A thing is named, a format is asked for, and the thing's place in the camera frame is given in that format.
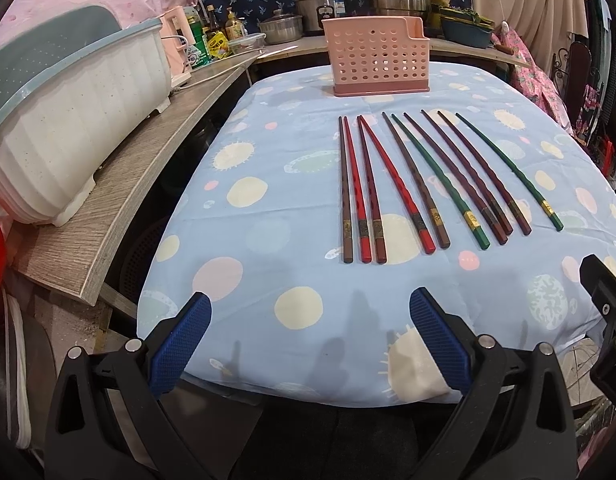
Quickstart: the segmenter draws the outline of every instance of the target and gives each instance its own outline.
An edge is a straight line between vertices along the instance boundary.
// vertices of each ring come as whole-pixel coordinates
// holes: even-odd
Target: blue tablecloth
[[[548,341],[563,351],[581,338],[599,320],[579,283],[582,258],[594,253],[616,274],[612,189],[574,140],[499,79],[457,64],[431,63],[429,73],[430,92],[395,96],[336,98],[329,66],[252,86],[169,221],[139,301],[139,335],[201,290],[213,301],[213,319],[188,373],[341,406],[452,396],[409,318],[408,298],[419,286],[475,333],[490,333],[504,346],[531,349]],[[508,243],[499,246],[484,225],[492,244],[480,250],[406,141],[452,240],[447,250],[425,255],[369,144],[389,261],[360,263],[355,242],[355,262],[344,264],[337,118],[368,119],[423,211],[381,118],[382,111],[409,112],[450,153],[421,108],[460,112],[480,127],[536,183],[565,229],[555,231],[521,182],[460,124],[527,215],[531,235],[524,237],[513,224]],[[365,180],[354,120],[352,125]]]

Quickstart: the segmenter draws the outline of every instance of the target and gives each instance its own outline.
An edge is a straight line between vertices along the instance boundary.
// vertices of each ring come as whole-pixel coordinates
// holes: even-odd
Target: pink plastic basket
[[[337,97],[430,90],[421,18],[332,18],[323,20],[323,29]]]

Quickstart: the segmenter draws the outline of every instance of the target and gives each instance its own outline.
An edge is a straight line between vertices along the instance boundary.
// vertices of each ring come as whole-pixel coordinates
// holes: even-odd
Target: wooden shelf
[[[162,114],[144,120],[104,162],[96,186],[63,227],[15,223],[8,237],[11,265],[50,290],[94,305],[123,235],[175,150],[259,52],[235,56],[194,72]]]
[[[273,61],[275,59],[284,59],[286,57],[304,56],[306,54],[315,54],[317,52],[326,52],[328,45],[326,44],[325,36],[310,36],[307,38],[301,38],[297,41],[291,41],[290,43],[282,43],[279,45],[270,45],[265,47],[264,55],[255,61],[255,63],[263,63],[266,61]],[[516,66],[528,67],[528,64],[517,59],[514,56],[509,56],[503,52],[499,52],[494,48],[475,48],[472,46],[465,46],[452,41],[436,40],[432,38],[430,40],[430,50],[435,54],[442,54],[443,56],[467,56],[475,57],[479,59],[489,59],[492,61],[499,61]]]

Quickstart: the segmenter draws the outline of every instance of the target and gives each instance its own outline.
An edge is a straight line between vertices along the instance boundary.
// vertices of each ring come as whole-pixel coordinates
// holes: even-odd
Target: blue gripper pad
[[[166,328],[169,328],[166,323],[174,325],[169,333],[165,334],[163,343],[150,360],[148,386],[153,396],[159,398],[161,394],[175,387],[185,365],[205,334],[212,315],[210,298],[201,292],[195,292],[174,319],[164,319],[154,328],[152,333],[159,330],[161,323],[164,323]]]
[[[418,288],[410,295],[410,319],[424,340],[446,384],[467,394],[472,384],[470,358],[464,346],[443,320],[441,307]]]

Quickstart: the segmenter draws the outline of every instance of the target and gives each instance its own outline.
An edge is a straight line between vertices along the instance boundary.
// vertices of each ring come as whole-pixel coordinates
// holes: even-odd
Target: green chopstick
[[[437,178],[441,181],[441,183],[443,184],[443,187],[445,187],[448,194],[453,199],[454,205],[457,206],[457,209],[459,209],[459,212],[462,214],[462,216],[464,216],[464,220],[466,220],[466,223],[468,224],[470,231],[472,231],[472,234],[476,238],[477,243],[479,244],[479,247],[481,247],[483,250],[488,249],[490,247],[490,242],[488,240],[488,237],[486,237],[485,232],[483,232],[482,227],[479,225],[477,218],[472,213],[472,211],[470,211],[470,207],[468,207],[468,204],[464,201],[464,199],[461,198],[461,196],[459,195],[459,192],[456,189],[454,189],[453,184],[450,182],[448,177],[445,176],[445,174],[443,173],[439,165],[435,162],[435,159],[432,158],[432,156],[426,151],[423,145],[415,138],[415,136],[406,127],[406,125],[403,124],[396,117],[395,114],[392,114],[392,119],[396,121],[399,127],[401,127],[401,129],[403,130],[403,133],[405,133],[408,136],[408,139],[412,141],[416,149],[418,149],[419,153],[421,153],[421,156],[423,156],[427,164],[435,172],[435,174],[437,175]]]
[[[506,156],[506,154],[502,152],[494,142],[488,139],[488,137],[486,137],[476,126],[473,126],[473,124],[471,124],[469,120],[467,120],[461,114],[456,114],[456,116],[459,117],[460,120],[462,120],[466,124],[466,126],[468,126],[473,132],[475,132],[478,136],[480,136],[483,142],[485,142],[486,144],[489,145],[489,147],[492,148],[493,152],[499,155],[499,158],[505,162],[507,167],[509,167],[512,170],[512,172],[517,175],[517,178],[521,180],[522,184],[526,186],[526,189],[530,191],[530,194],[534,197],[537,203],[542,207],[544,212],[547,214],[548,218],[552,222],[552,225],[555,226],[557,231],[561,231],[563,229],[562,221],[559,220],[557,213],[555,213],[555,211],[552,210],[552,207],[550,207],[550,204],[544,198],[544,196],[537,190],[536,187],[534,187],[534,184],[530,182],[530,180],[528,180],[528,177],[525,176],[519,168],[517,168],[515,163],[512,160],[510,160]]]

